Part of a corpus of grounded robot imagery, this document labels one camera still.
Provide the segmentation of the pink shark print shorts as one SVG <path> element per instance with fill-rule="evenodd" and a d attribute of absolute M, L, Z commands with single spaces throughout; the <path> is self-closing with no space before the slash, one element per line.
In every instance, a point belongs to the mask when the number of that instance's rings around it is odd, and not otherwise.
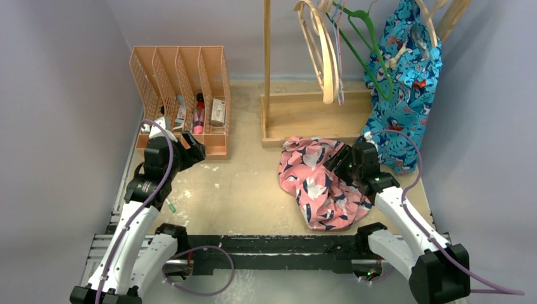
<path fill-rule="evenodd" d="M 343 146 L 341 141 L 300 136 L 290 137 L 282 145 L 279 184 L 294 196 L 306 226 L 313 231 L 345 230 L 372 208 L 355 184 L 324 166 Z"/>

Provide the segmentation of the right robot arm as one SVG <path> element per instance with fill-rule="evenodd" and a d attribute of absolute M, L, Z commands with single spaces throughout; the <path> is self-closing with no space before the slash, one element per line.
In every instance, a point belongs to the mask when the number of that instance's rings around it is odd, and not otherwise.
<path fill-rule="evenodd" d="M 355 248 L 360 256 L 385 259 L 407 279 L 417 303 L 449 303 L 470 295 L 470 277 L 459 268 L 469 268 L 467 250 L 450 244 L 427 223 L 404 197 L 395 177 L 382 171 L 372 143 L 345 144 L 323 165 L 356 185 L 401 234 L 397 238 L 380 222 L 359 228 Z"/>

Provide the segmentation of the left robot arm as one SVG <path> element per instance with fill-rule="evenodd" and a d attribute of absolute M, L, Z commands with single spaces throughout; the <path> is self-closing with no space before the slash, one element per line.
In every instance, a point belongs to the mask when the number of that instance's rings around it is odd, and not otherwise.
<path fill-rule="evenodd" d="M 142 297 L 170 258 L 187 255 L 186 228 L 162 224 L 148 249 L 142 245 L 180 171 L 202 162 L 205 145 L 188 131 L 168 142 L 162 133 L 150 136 L 144 161 L 127 184 L 117 228 L 97 269 L 85 286 L 75 286 L 70 303 L 142 303 Z"/>

